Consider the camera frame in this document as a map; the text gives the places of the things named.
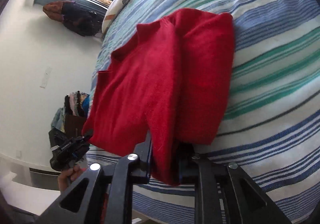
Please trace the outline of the person's left hand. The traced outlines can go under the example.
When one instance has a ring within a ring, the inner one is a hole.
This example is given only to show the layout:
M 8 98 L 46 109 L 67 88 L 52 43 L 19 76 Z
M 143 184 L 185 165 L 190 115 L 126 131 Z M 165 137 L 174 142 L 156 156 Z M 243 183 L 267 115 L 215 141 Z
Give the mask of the person's left hand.
M 78 177 L 80 177 L 85 170 L 86 168 L 82 168 L 76 164 L 73 168 L 61 171 L 60 175 L 57 178 L 59 191 L 61 193 L 65 191 L 69 187 L 69 185 Z

